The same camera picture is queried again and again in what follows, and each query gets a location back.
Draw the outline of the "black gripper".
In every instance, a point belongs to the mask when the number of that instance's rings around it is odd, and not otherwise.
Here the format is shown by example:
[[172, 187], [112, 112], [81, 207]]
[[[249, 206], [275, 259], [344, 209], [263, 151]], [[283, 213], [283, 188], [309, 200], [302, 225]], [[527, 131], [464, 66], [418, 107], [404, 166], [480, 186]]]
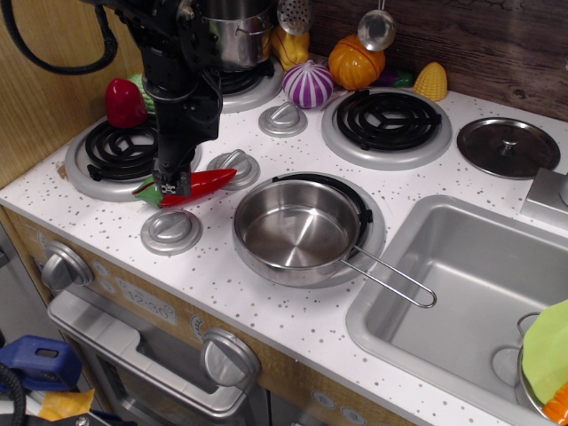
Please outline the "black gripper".
[[156, 100], [157, 155], [151, 195], [191, 195], [191, 161], [197, 146], [218, 138], [221, 95], [213, 91], [180, 101]]

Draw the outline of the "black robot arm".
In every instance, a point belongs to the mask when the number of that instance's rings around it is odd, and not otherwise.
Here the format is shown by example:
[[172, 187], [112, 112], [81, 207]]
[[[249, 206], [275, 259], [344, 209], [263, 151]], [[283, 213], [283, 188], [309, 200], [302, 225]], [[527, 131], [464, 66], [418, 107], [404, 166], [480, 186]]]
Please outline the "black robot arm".
[[101, 1], [126, 25], [154, 102], [157, 155], [152, 175], [163, 194], [191, 194], [196, 147], [218, 136], [223, 109], [217, 48], [196, 1]]

